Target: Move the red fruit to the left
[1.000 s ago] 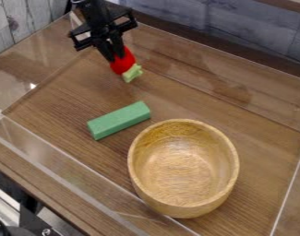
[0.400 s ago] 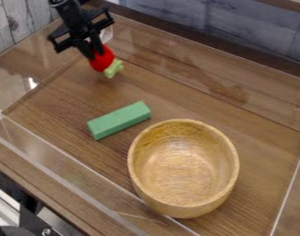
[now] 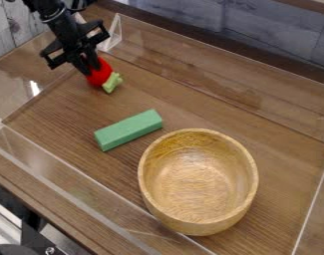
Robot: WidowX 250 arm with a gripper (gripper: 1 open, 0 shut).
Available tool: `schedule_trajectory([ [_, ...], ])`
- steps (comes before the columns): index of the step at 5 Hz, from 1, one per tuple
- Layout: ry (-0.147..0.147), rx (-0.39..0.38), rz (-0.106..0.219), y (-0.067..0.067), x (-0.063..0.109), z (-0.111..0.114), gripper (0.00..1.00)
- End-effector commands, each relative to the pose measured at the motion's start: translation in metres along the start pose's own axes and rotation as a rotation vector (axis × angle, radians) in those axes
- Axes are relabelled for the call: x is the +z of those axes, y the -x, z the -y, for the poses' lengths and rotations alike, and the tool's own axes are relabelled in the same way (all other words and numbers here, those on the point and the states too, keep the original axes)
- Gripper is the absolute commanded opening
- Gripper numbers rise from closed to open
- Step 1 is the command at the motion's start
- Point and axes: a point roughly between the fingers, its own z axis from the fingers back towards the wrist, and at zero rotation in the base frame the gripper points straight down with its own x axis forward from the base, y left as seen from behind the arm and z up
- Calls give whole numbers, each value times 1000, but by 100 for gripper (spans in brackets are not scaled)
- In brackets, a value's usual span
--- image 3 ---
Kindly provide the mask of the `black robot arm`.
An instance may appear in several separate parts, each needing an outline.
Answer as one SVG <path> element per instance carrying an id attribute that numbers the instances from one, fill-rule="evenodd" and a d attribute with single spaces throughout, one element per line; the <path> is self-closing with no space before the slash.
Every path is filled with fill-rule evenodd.
<path id="1" fill-rule="evenodd" d="M 75 10 L 66 6 L 63 0 L 22 0 L 31 12 L 39 14 L 55 35 L 55 40 L 40 51 L 51 69 L 70 63 L 85 75 L 91 75 L 91 69 L 101 70 L 97 46 L 110 38 L 103 21 L 79 23 L 74 17 Z"/>

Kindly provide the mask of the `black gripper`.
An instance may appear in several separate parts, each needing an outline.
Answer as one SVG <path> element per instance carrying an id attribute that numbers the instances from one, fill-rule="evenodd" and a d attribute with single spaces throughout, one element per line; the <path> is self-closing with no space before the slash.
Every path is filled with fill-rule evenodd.
<path id="1" fill-rule="evenodd" d="M 101 19 L 87 23 L 78 23 L 74 19 L 67 22 L 50 22 L 48 27 L 55 35 L 55 40 L 40 51 L 51 69 L 65 63 L 71 63 L 78 71 L 89 76 L 90 70 L 101 69 L 97 46 L 110 38 Z"/>

